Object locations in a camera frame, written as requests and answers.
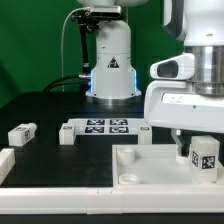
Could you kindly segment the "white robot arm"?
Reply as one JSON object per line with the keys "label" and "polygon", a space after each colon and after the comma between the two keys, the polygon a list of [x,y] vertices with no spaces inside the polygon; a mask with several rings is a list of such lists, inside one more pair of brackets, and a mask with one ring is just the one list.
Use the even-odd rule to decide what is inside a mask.
{"label": "white robot arm", "polygon": [[224,155],[224,0],[152,1],[144,117],[155,127],[210,133]]}

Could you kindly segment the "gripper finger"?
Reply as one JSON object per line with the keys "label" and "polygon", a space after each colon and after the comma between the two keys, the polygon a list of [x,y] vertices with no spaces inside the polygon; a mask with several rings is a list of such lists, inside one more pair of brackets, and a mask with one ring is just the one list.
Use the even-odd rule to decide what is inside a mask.
{"label": "gripper finger", "polygon": [[184,140],[182,136],[182,131],[179,129],[172,129],[171,130],[171,136],[178,146],[177,152],[179,156],[185,156],[186,155],[186,141]]}

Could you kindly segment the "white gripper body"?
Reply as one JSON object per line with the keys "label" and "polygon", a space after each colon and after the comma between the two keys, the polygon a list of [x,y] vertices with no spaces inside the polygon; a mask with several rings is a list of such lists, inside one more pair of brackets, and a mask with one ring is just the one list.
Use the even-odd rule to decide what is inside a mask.
{"label": "white gripper body", "polygon": [[144,119],[154,127],[224,134],[224,97],[195,94],[185,81],[153,81],[145,95]]}

